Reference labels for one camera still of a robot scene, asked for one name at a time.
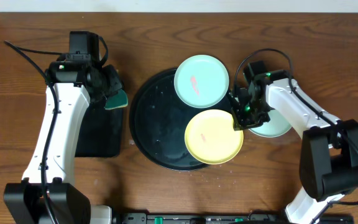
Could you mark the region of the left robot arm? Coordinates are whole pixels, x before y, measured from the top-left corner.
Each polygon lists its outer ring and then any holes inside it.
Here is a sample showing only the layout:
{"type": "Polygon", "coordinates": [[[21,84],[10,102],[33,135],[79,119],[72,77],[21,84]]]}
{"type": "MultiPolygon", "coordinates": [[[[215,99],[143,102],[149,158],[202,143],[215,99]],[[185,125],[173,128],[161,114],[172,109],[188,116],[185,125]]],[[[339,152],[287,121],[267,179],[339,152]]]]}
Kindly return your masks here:
{"type": "Polygon", "coordinates": [[[127,96],[113,66],[52,62],[33,156],[4,203],[16,223],[116,223],[107,205],[92,205],[75,187],[76,157],[119,154],[127,96]]]}

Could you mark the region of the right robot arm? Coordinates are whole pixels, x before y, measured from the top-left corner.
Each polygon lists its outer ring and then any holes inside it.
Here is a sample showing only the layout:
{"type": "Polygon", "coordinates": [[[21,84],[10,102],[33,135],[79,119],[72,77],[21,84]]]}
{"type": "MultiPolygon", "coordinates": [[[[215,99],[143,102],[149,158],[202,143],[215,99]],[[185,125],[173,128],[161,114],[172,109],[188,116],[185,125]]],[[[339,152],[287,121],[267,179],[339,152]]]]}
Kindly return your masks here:
{"type": "MultiPolygon", "coordinates": [[[[358,188],[358,122],[343,121],[315,103],[288,70],[245,75],[247,88],[227,97],[234,129],[259,128],[282,115],[301,137],[301,189],[284,212],[289,223],[319,223],[323,213],[358,188]]],[[[358,201],[348,202],[349,206],[358,201]]]]}

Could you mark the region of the yellow plate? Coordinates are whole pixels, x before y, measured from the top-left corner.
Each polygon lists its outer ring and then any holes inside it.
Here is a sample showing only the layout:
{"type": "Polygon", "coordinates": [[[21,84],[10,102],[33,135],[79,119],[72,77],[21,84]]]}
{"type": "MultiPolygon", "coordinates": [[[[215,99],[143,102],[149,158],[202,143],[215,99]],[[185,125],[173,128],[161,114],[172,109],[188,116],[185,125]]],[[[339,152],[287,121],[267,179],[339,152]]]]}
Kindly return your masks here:
{"type": "Polygon", "coordinates": [[[185,146],[198,161],[223,164],[241,150],[244,133],[234,129],[232,115],[223,110],[206,110],[195,115],[185,129],[185,146]]]}

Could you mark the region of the light blue plate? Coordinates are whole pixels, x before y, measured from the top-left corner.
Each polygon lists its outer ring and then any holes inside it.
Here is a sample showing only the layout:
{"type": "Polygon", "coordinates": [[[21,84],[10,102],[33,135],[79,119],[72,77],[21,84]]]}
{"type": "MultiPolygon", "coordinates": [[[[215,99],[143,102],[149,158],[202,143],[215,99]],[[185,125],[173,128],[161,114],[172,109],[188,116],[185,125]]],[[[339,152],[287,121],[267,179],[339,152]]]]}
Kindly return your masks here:
{"type": "Polygon", "coordinates": [[[265,138],[276,138],[291,130],[290,123],[277,111],[268,112],[270,121],[258,128],[251,128],[250,132],[265,138]]]}

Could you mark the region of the green yellow sponge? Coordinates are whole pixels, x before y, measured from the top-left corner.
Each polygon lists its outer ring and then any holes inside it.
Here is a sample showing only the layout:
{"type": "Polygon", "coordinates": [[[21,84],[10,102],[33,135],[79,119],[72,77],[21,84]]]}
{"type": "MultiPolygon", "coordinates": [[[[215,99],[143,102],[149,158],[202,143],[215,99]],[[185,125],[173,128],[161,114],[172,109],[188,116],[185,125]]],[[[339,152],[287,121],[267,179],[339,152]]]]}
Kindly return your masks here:
{"type": "Polygon", "coordinates": [[[109,96],[106,99],[106,104],[104,106],[105,110],[115,110],[119,108],[125,108],[128,105],[128,97],[126,92],[123,89],[117,91],[113,96],[109,96]]]}

